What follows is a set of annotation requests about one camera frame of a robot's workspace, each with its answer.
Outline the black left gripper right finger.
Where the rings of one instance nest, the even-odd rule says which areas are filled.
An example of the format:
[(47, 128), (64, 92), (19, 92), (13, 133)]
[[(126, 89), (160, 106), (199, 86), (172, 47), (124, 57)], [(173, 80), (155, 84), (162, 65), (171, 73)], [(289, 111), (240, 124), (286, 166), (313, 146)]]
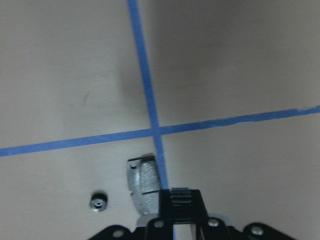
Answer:
[(191, 209), (190, 216), (195, 222), (201, 222), (208, 218), (208, 211), (206, 209), (202, 194), (198, 189), (191, 189)]

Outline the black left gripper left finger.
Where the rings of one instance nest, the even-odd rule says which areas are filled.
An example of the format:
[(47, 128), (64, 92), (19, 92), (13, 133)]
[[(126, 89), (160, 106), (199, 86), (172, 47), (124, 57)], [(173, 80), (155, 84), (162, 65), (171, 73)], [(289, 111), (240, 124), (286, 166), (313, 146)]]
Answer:
[(173, 213), (171, 191), (169, 189), (160, 190), (158, 194), (158, 218), (172, 223), (174, 220)]

